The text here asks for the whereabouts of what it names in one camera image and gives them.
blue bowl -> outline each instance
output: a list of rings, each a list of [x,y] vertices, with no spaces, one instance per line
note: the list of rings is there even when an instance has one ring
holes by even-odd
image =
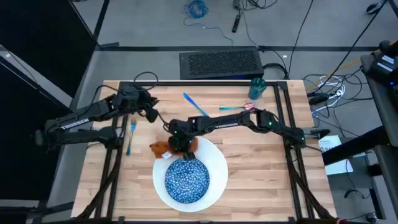
[[[181,203],[193,203],[201,199],[209,188],[209,183],[209,172],[197,159],[177,159],[165,175],[167,192]]]

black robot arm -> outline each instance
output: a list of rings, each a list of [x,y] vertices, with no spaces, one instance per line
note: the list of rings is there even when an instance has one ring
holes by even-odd
[[[257,124],[250,119],[250,114],[255,113]],[[216,129],[229,128],[234,126],[245,126],[255,133],[273,132],[283,136],[288,144],[303,148],[305,147],[304,132],[300,128],[290,128],[281,124],[277,117],[267,111],[254,109],[252,111],[243,111],[238,114],[231,114],[211,118],[208,116],[190,117],[187,121],[173,119],[169,123],[170,147],[176,151],[182,152],[184,158],[194,159],[193,153],[189,152],[190,143],[195,136],[208,134]]]
[[[67,130],[90,121],[106,121],[124,114],[139,113],[153,123],[158,112],[153,109],[158,100],[151,97],[148,91],[140,86],[129,86],[119,90],[117,94],[99,100],[96,103],[78,109],[64,117],[51,119],[45,123],[44,129],[36,130],[36,145],[48,148],[83,142],[99,141],[107,148],[117,148],[122,144],[115,132],[115,127],[105,127],[100,130]]]

cup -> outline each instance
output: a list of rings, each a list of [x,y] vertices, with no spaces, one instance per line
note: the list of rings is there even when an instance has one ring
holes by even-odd
[[[262,92],[267,88],[267,83],[262,78],[253,78],[250,82],[249,98],[256,100],[260,98]]]

gray floor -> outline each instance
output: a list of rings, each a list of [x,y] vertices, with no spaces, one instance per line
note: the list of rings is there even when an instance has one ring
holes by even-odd
[[[185,14],[183,5],[185,0],[118,0],[111,1],[106,14],[103,28],[99,35],[99,43],[119,42],[122,46],[189,46],[189,45],[230,45],[231,42],[222,37],[217,30],[205,30],[200,26],[186,27],[182,24]],[[250,34],[257,44],[261,45],[293,45],[302,19],[309,5],[307,1],[279,0],[272,8],[266,10],[254,10],[246,13]],[[325,45],[325,46],[349,46],[359,35],[370,20],[370,16],[364,13],[368,4],[373,0],[317,0],[313,3],[312,10],[304,25],[298,45]],[[81,16],[88,27],[93,30],[98,19],[103,1],[88,0],[75,3]],[[231,1],[206,1],[210,12],[200,22],[206,26],[218,26],[224,33],[233,38],[234,45],[252,45],[249,41],[243,21],[239,25],[238,32],[230,32],[236,11],[231,9]],[[386,6],[374,23],[370,26],[358,45],[375,46],[384,39],[394,40],[398,36],[398,19],[392,9]],[[91,62],[84,88],[82,90],[80,106],[87,105],[95,88],[102,84],[103,80],[132,80],[142,71],[152,71],[158,74],[162,80],[176,80],[180,78],[178,66],[179,52],[97,52]],[[284,59],[289,64],[291,52],[279,52],[286,55]],[[369,52],[353,52],[347,58],[346,63],[359,58]],[[295,52],[292,63],[291,79],[302,79],[304,76],[316,73],[326,74],[335,69],[345,52]],[[280,59],[273,52],[261,53],[263,63],[278,62]],[[359,64],[340,70],[339,74],[347,74],[359,68]],[[362,73],[358,73],[360,79],[366,79]],[[281,79],[283,75],[279,71],[268,69],[265,71],[265,79]],[[359,86],[347,85],[345,97],[353,96],[359,91]],[[371,93],[367,85],[358,98],[370,97]],[[376,107],[373,101],[357,101],[344,105],[336,110],[336,115],[344,129],[355,134],[363,134],[381,125]],[[333,116],[325,121],[336,124]],[[340,134],[337,128],[325,123],[320,123],[320,128],[331,130],[332,134]],[[64,152],[65,167],[60,173],[68,177],[69,195],[75,191],[74,184],[78,182],[80,169],[77,163],[84,154],[77,151]],[[67,167],[74,166],[73,172]],[[379,179],[377,188],[383,188],[383,181]],[[347,183],[331,182],[331,185],[345,186]],[[63,184],[58,185],[58,193],[62,194]],[[359,199],[355,195],[343,198],[344,190],[332,190],[333,199],[339,217],[356,217],[368,212],[373,212],[371,200]],[[396,223],[396,218],[391,208],[384,206],[388,221]]]

wooden tabletop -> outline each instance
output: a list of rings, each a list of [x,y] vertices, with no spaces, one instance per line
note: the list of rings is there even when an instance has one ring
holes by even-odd
[[[289,95],[297,127],[313,127],[303,81],[289,80]],[[105,85],[118,88],[119,81],[104,81]],[[248,86],[157,86],[150,90],[160,102],[155,106],[166,121],[173,118],[186,120],[200,113],[182,96],[188,93],[210,117],[238,111],[220,111],[220,106],[242,106],[253,102],[257,108],[265,108],[277,114],[274,90],[267,88],[262,97],[251,101]],[[100,99],[114,93],[103,88]],[[289,123],[280,91],[286,123]],[[137,120],[131,144],[131,155],[126,156],[130,131],[126,130],[124,152],[121,161],[118,190],[113,219],[125,216],[126,220],[212,220],[212,221],[287,221],[295,216],[289,175],[286,166],[282,138],[274,133],[258,134],[245,127],[219,129],[204,136],[217,145],[228,164],[228,183],[221,198],[211,207],[195,213],[176,211],[168,207],[157,195],[152,182],[152,167],[155,157],[149,145],[170,136],[162,129],[157,119],[150,124],[145,118],[130,115],[129,121]],[[110,126],[111,121],[94,123],[94,128]],[[314,140],[307,145],[318,147]],[[97,144],[86,152],[83,171],[72,216],[80,214],[97,193],[103,170],[105,148]],[[322,155],[313,149],[302,149],[305,170],[310,190],[318,201],[335,216],[328,179]],[[305,201],[299,190],[301,208],[306,217]],[[109,190],[104,197],[103,216],[106,214]]]

